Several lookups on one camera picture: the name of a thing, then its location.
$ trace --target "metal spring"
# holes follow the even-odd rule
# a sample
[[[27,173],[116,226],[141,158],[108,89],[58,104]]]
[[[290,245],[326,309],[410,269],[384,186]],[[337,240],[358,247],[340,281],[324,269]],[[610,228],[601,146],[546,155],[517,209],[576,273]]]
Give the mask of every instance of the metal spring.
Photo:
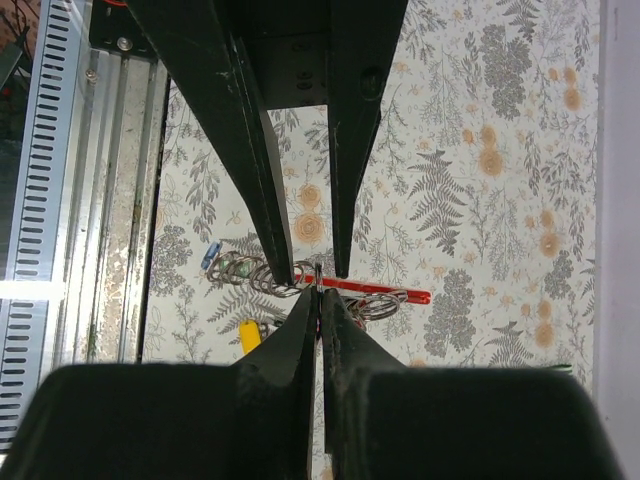
[[[211,282],[231,285],[247,284],[260,293],[287,298],[298,295],[302,291],[304,287],[302,287],[300,279],[304,279],[307,274],[315,275],[314,265],[305,260],[294,262],[293,270],[295,274],[300,275],[294,285],[277,285],[273,280],[269,265],[263,258],[230,251],[218,255],[205,275]],[[397,313],[400,305],[407,300],[407,292],[397,290],[390,293],[343,296],[343,300],[356,323],[361,328],[366,328],[365,322],[383,320]]]

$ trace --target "bolt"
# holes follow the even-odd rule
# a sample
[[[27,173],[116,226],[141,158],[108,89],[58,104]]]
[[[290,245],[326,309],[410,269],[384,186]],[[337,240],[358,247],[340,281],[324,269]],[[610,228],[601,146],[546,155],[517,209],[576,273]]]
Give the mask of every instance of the bolt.
[[[89,80],[89,83],[96,83],[96,81],[98,80],[98,74],[96,73],[95,70],[87,70],[86,72],[84,72],[84,76],[87,77],[87,80]]]
[[[133,42],[125,37],[120,37],[117,42],[118,48],[123,52],[128,52],[133,48]]]

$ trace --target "floral wallpaper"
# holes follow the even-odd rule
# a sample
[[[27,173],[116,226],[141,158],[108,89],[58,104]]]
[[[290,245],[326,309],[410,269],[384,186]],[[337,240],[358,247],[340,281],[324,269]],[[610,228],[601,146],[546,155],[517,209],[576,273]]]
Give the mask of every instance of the floral wallpaper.
[[[411,365],[570,363],[591,386],[599,2],[410,0],[357,204],[351,275],[428,289],[368,332]],[[274,111],[294,257],[332,269],[326,107]],[[229,363],[293,300],[209,283],[210,242],[259,255],[174,87],[147,360]],[[323,470],[318,395],[314,472]]]

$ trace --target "cable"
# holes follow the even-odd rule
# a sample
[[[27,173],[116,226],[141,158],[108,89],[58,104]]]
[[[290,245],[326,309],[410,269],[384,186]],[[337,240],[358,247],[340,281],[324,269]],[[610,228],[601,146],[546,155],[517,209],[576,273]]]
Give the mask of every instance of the cable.
[[[38,15],[36,11],[33,9],[33,7],[31,6],[31,3],[29,3],[29,0],[22,0],[22,3],[24,3],[27,6],[27,8],[31,10],[31,13],[33,13],[38,20],[40,20],[40,15]]]
[[[4,13],[0,12],[0,17],[2,17],[2,20],[4,20],[4,23],[7,24],[7,27],[9,27],[9,30],[11,30],[11,33],[13,33],[13,36],[17,40],[20,37],[20,35],[18,34],[18,32],[16,32],[16,29],[13,28],[13,25],[11,24],[7,16]]]

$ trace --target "metal frame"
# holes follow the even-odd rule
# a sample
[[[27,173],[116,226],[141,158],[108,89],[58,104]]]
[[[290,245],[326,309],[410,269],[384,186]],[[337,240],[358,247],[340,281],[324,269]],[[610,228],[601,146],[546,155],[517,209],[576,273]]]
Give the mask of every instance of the metal frame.
[[[87,0],[41,12],[1,282],[0,461],[51,370],[138,356],[167,91],[162,64],[91,50]]]

